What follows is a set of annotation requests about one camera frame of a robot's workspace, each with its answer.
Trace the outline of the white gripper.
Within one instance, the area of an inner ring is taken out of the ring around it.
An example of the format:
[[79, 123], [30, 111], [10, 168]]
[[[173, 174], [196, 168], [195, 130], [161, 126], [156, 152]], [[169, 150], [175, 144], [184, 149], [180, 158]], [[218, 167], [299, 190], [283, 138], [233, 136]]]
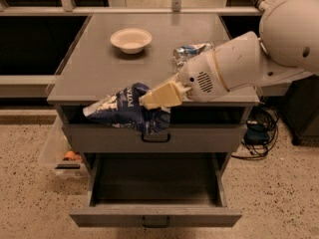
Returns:
[[182, 104], [183, 96], [195, 102], [211, 102], [229, 93], [214, 50], [190, 58], [178, 72], [139, 98], [147, 110]]

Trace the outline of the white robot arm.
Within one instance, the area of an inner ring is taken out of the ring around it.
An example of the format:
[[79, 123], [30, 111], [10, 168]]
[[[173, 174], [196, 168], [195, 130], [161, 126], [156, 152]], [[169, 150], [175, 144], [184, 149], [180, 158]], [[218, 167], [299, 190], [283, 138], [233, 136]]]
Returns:
[[319, 72], [319, 0], [265, 0], [259, 32], [248, 32], [189, 59], [140, 97], [148, 110], [183, 100], [211, 102], [245, 87], [295, 81]]

